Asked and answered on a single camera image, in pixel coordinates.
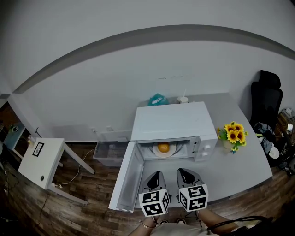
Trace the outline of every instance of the person's foot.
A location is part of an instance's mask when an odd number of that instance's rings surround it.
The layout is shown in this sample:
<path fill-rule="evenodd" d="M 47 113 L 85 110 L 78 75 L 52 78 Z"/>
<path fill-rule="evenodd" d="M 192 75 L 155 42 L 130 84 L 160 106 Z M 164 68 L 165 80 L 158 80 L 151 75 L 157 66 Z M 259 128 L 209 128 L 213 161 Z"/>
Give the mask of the person's foot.
<path fill-rule="evenodd" d="M 163 220 L 160 222 L 160 224 L 164 224 L 164 223 L 169 223 L 169 222 L 168 222 L 168 220 L 163 219 Z"/>
<path fill-rule="evenodd" d="M 186 224 L 185 220 L 184 219 L 178 219 L 176 221 L 177 224 Z"/>

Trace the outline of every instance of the potted sunflower plant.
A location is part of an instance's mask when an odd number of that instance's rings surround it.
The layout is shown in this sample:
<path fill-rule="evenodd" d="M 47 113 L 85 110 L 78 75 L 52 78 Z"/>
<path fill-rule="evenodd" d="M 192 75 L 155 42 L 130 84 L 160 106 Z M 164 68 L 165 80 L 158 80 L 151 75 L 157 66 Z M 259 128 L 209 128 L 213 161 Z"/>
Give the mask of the potted sunflower plant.
<path fill-rule="evenodd" d="M 217 128 L 218 139 L 221 139 L 223 146 L 226 149 L 231 149 L 233 154 L 239 150 L 239 146 L 247 145 L 247 135 L 248 132 L 244 130 L 244 127 L 235 121 L 224 125 L 223 129 Z"/>

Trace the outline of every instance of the person's arm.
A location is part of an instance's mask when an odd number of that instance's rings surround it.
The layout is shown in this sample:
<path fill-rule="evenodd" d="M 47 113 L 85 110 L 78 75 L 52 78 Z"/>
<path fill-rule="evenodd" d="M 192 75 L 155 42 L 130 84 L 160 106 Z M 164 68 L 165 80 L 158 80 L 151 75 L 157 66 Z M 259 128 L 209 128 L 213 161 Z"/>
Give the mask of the person's arm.
<path fill-rule="evenodd" d="M 156 223 L 153 221 L 151 217 L 145 218 L 145 220 L 142 222 L 144 225 L 155 228 Z M 145 228 L 142 224 L 139 224 L 139 226 L 132 231 L 128 236 L 149 236 L 153 229 Z"/>
<path fill-rule="evenodd" d="M 204 222 L 207 227 L 211 227 L 218 223 L 228 221 L 228 219 L 219 216 L 208 209 L 203 209 L 199 211 L 199 219 Z M 238 228 L 235 223 L 226 224 L 212 230 L 214 234 L 223 235 L 232 232 L 234 229 Z"/>

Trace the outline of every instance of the chair headrest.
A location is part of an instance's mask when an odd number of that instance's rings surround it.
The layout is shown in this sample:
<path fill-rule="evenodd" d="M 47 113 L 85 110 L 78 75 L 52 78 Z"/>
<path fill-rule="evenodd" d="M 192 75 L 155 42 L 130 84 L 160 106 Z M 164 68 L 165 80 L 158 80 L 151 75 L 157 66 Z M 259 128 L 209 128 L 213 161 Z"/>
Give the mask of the chair headrest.
<path fill-rule="evenodd" d="M 263 70 L 260 71 L 259 83 L 272 89 L 279 89 L 281 87 L 280 78 L 276 74 Z"/>

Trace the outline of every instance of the vase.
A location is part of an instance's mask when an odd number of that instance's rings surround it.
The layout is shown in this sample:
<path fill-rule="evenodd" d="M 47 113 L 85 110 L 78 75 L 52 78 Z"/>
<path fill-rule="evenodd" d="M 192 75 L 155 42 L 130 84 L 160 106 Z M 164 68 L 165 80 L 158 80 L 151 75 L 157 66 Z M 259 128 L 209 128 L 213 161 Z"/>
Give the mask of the vase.
<path fill-rule="evenodd" d="M 222 144 L 226 149 L 232 149 L 232 147 L 234 146 L 234 144 L 229 142 L 228 140 L 222 140 Z"/>

